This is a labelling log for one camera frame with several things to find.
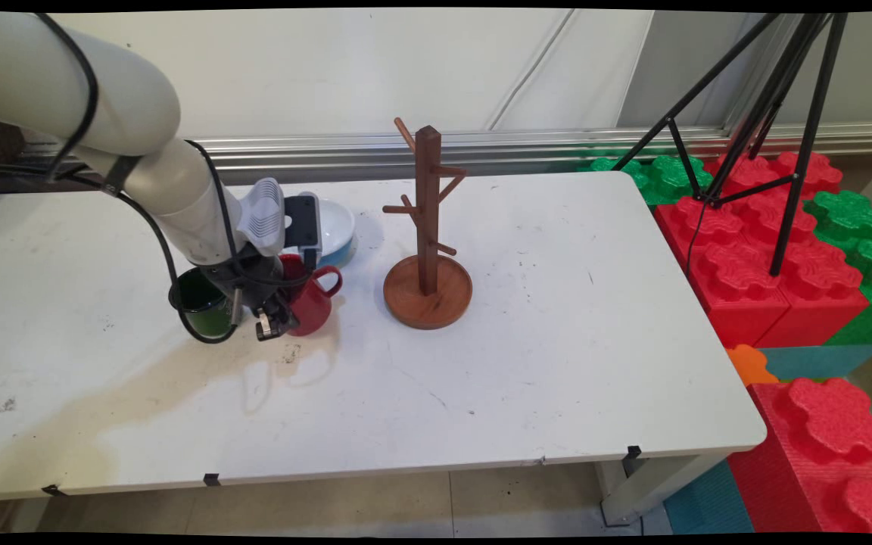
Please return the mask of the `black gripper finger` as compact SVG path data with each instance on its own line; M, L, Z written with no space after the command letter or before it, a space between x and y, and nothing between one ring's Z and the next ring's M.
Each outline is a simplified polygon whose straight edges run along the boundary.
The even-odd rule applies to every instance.
M280 294L271 294L254 308L254 315L257 318L255 332L258 341L280 338L300 327L291 305Z

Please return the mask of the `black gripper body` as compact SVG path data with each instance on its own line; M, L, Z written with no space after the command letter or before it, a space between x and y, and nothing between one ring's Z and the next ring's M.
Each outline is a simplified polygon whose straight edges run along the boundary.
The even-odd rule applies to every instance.
M213 283L227 297L227 307L233 315L240 318L243 313L251 313L255 316L255 307L271 294L285 297L283 288L270 284L283 279L280 259L259 253L240 253L238 261L246 276L235 269L232 260L213 265Z

